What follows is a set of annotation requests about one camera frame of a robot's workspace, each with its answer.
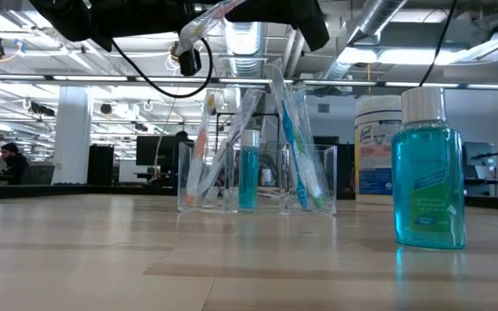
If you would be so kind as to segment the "white square pillar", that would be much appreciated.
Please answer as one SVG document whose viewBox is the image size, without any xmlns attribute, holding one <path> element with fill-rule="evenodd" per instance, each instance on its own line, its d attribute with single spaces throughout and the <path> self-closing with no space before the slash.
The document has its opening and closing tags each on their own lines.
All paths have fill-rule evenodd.
<svg viewBox="0 0 498 311">
<path fill-rule="evenodd" d="M 54 184 L 87 181 L 93 101 L 87 87 L 61 86 L 54 141 Z"/>
</svg>

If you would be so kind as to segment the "silver ventilation duct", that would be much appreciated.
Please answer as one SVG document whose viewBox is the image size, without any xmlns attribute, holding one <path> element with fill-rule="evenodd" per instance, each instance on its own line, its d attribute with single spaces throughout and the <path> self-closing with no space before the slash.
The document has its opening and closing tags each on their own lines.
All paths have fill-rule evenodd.
<svg viewBox="0 0 498 311">
<path fill-rule="evenodd" d="M 260 78 L 265 63 L 262 22 L 225 22 L 224 39 L 230 70 L 239 78 Z"/>
</svg>

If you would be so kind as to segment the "small teal mouthwash bottle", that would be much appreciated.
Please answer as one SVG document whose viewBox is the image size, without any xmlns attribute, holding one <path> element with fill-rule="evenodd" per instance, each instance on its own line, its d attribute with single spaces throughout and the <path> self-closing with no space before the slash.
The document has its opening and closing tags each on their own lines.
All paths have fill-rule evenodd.
<svg viewBox="0 0 498 311">
<path fill-rule="evenodd" d="M 259 177 L 258 130 L 244 130 L 241 135 L 239 159 L 239 208 L 254 209 L 257 201 Z"/>
</svg>

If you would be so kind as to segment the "clear acrylic organizer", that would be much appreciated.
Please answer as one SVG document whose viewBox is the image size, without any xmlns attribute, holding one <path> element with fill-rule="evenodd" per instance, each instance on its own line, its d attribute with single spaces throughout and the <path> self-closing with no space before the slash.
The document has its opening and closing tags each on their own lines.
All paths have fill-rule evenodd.
<svg viewBox="0 0 498 311">
<path fill-rule="evenodd" d="M 207 213 L 336 213 L 337 198 L 329 190 L 325 207 L 316 209 L 310 195 L 308 208 L 303 210 L 298 203 L 297 194 L 291 179 L 291 157 L 289 146 L 276 143 L 264 143 L 259 150 L 259 181 L 257 201 L 254 209 L 239 208 L 239 159 L 240 148 L 227 150 L 226 160 L 220 170 L 214 185 L 208 189 L 202 203 L 194 206 L 186 205 L 186 186 L 189 165 L 194 149 L 193 143 L 180 143 L 178 151 L 177 174 L 177 208 L 180 212 L 207 212 Z M 271 170 L 272 183 L 269 187 L 261 184 L 262 170 Z"/>
</svg>

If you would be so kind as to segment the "toothbrushes compartment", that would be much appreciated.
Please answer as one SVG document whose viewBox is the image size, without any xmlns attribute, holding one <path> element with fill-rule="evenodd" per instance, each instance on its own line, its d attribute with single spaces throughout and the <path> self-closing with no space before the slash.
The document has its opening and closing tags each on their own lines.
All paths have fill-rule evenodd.
<svg viewBox="0 0 498 311">
<path fill-rule="evenodd" d="M 240 106 L 233 115 L 230 130 L 227 132 L 226 139 L 221 143 L 218 148 L 214 159 L 208 171 L 203 175 L 202 181 L 197 188 L 196 199 L 197 203 L 202 203 L 209 188 L 216 182 L 220 170 L 226 160 L 227 150 L 240 138 L 242 131 L 246 128 L 252 114 L 263 96 L 264 92 L 257 89 L 248 90 L 244 97 L 241 99 Z"/>
</svg>

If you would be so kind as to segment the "grey monitor screen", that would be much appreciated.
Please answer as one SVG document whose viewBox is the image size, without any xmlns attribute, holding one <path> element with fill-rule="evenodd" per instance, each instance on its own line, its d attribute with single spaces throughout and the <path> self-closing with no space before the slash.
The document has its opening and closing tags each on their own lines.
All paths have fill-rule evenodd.
<svg viewBox="0 0 498 311">
<path fill-rule="evenodd" d="M 464 186 L 467 195 L 490 196 L 487 180 L 495 178 L 495 159 L 492 143 L 463 143 Z"/>
</svg>

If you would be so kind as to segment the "white yellow Lysol wipes canister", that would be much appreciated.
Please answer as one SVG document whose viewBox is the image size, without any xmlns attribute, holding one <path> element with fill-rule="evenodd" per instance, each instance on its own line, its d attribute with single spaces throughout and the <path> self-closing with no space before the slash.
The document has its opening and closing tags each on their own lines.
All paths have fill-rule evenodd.
<svg viewBox="0 0 498 311">
<path fill-rule="evenodd" d="M 401 97 L 363 99 L 354 118 L 354 167 L 356 201 L 362 204 L 393 203 L 392 139 L 402 126 Z"/>
</svg>

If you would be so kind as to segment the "black monitor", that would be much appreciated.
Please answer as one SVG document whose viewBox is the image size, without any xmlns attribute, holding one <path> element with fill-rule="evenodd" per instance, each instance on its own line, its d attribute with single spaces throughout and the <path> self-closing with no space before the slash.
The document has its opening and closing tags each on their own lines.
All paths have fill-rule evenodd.
<svg viewBox="0 0 498 311">
<path fill-rule="evenodd" d="M 172 169 L 177 163 L 179 144 L 185 142 L 187 139 L 180 136 L 138 136 L 136 164 Z"/>
</svg>

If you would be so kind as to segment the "large teal mouthwash bottle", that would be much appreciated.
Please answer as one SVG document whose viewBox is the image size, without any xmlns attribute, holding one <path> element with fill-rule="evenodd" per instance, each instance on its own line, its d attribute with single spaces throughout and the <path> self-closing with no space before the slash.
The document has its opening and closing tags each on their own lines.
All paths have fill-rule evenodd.
<svg viewBox="0 0 498 311">
<path fill-rule="evenodd" d="M 396 242 L 436 248 L 466 245 L 461 135 L 447 122 L 444 89 L 401 94 L 402 128 L 392 139 Z"/>
</svg>

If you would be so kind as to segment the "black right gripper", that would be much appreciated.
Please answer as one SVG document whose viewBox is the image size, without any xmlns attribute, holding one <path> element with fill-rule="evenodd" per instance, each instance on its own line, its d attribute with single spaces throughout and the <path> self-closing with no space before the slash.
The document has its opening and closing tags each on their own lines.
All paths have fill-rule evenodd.
<svg viewBox="0 0 498 311">
<path fill-rule="evenodd" d="M 323 48 L 329 41 L 329 32 L 318 0 L 310 0 L 309 20 L 303 0 L 245 0 L 229 13 L 229 22 L 273 22 L 303 29 L 311 51 Z"/>
</svg>

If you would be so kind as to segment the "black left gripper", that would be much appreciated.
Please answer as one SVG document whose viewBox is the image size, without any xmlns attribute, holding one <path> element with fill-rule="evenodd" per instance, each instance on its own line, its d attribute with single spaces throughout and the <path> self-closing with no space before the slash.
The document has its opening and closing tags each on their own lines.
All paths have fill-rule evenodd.
<svg viewBox="0 0 498 311">
<path fill-rule="evenodd" d="M 193 0 L 89 0 L 73 25 L 74 41 L 91 40 L 112 51 L 116 38 L 179 33 L 201 14 Z"/>
</svg>

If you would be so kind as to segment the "blue toothbrush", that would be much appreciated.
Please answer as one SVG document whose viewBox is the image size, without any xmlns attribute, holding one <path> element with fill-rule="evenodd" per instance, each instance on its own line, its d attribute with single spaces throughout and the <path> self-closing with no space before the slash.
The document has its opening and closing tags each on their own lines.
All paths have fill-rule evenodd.
<svg viewBox="0 0 498 311">
<path fill-rule="evenodd" d="M 295 187 L 298 203 L 303 210 L 306 210 L 308 208 L 307 190 L 297 163 L 296 132 L 291 111 L 288 108 L 291 97 L 284 81 L 282 68 L 283 63 L 280 59 L 273 60 L 265 64 L 265 75 L 270 81 L 271 95 L 277 104 L 285 141 L 289 146 L 291 179 Z"/>
</svg>

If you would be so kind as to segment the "overhead frame light bar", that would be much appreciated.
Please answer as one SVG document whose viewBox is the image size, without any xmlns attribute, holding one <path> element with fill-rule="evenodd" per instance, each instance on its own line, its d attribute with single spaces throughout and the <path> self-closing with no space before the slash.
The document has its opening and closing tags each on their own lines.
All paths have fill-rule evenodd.
<svg viewBox="0 0 498 311">
<path fill-rule="evenodd" d="M 149 80 L 158 86 L 181 85 L 202 86 L 204 77 L 166 77 L 152 76 Z M 31 84 L 86 84 L 86 85 L 116 85 L 126 86 L 145 83 L 146 80 L 139 76 L 110 76 L 110 75 L 35 75 L 35 74 L 2 74 L 0 81 L 20 82 Z M 320 80 L 320 79 L 286 79 L 285 84 L 304 83 L 307 86 L 334 86 L 334 87 L 381 87 L 381 88 L 413 88 L 419 86 L 418 82 L 399 81 L 368 81 L 368 80 Z M 237 86 L 268 86 L 268 79 L 256 78 L 218 78 L 212 77 L 208 84 L 211 85 L 237 85 Z M 438 86 L 446 89 L 498 91 L 498 84 L 479 83 L 424 83 L 424 86 Z"/>
</svg>

